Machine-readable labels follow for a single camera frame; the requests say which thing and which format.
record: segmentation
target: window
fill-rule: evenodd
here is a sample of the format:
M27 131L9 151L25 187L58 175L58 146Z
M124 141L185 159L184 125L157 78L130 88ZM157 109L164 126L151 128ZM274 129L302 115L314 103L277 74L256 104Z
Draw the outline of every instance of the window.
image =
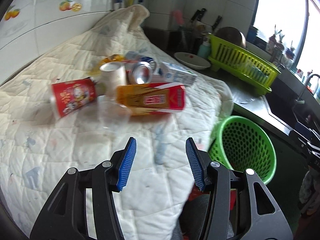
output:
M277 30L282 30L284 51L292 46L297 48L303 33L305 0L259 0L255 22L258 36L268 42Z
M320 47L319 23L320 13L313 3L309 2L307 35L297 65L297 68L301 69L304 75L307 75L307 72L311 70L313 70L313 73L320 74L320 60L318 56ZM310 83L311 89L314 90L318 83L318 79L314 77L310 80Z

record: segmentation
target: milk carton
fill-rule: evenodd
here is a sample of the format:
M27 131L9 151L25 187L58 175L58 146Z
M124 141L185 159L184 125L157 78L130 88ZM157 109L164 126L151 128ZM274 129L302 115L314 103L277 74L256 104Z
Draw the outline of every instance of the milk carton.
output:
M178 82L185 86L192 86L197 78L197 75L188 68L167 62L159 64L156 74L161 76L163 82Z

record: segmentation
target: white paper cup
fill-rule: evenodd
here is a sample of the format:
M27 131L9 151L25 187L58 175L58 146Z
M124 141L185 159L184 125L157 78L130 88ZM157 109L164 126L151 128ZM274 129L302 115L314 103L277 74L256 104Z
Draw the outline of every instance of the white paper cup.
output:
M100 82L106 87L105 95L115 97L116 87L127 84L124 64L119 61L109 62L100 67Z

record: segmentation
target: faucet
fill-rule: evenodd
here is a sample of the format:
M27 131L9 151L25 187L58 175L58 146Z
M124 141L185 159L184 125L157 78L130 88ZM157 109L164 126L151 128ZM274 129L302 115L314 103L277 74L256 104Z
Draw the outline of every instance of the faucet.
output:
M307 79L306 79L306 81L305 81L305 85L304 85L304 87L303 87L303 89L302 89L302 91L301 91L300 95L299 95L299 96L298 96L298 98L297 98L297 99L295 99L295 101L294 101L294 105L297 105L297 104L304 104L304 103L305 103L305 102L304 102L304 100L300 100L300 98L302 97L302 95L303 95L303 93L304 93L304 91L305 91L306 87L307 87L307 86L308 86L308 84L309 84L310 79L311 79L313 76L317 76L318 78L320 78L320 75L318 75L318 74L311 74L310 76L308 76L308 77L307 77Z

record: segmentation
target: red can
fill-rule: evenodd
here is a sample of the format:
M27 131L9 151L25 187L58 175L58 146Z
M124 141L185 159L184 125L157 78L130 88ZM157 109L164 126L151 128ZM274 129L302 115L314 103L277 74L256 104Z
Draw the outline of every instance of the red can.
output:
M51 85L50 102L54 116L59 119L95 100L97 93L90 78Z

